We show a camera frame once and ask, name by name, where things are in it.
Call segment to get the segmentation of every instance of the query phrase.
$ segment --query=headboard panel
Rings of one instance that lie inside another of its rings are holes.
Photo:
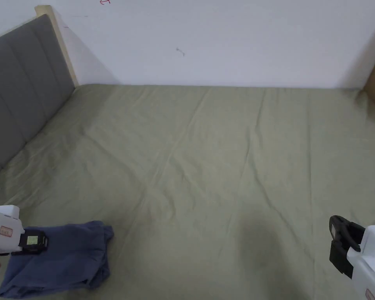
[[[47,15],[0,36],[0,170],[74,88]]]

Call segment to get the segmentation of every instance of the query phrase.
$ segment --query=green bedsheet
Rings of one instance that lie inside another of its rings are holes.
[[[375,111],[339,89],[81,86],[0,204],[114,228],[105,284],[49,299],[353,299],[328,220],[375,223]]]

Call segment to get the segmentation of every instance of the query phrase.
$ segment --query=orange label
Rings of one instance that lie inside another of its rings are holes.
[[[9,238],[12,236],[12,229],[8,227],[0,227],[0,234],[2,236],[8,236]]]

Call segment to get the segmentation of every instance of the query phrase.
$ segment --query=blue cloth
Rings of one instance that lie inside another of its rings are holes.
[[[48,249],[39,255],[11,256],[0,297],[24,299],[75,288],[96,288],[110,275],[107,242],[114,236],[101,221],[43,230]]]

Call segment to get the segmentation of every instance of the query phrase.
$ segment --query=bed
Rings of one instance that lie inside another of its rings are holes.
[[[48,16],[25,26],[44,56],[26,70],[31,58],[9,48],[24,67],[3,83],[17,96],[0,96],[0,205],[18,205],[24,226],[102,220],[115,232],[110,278],[49,299],[356,297],[329,262],[328,220],[375,224],[364,91],[75,88]],[[20,89],[35,96],[17,117]]]

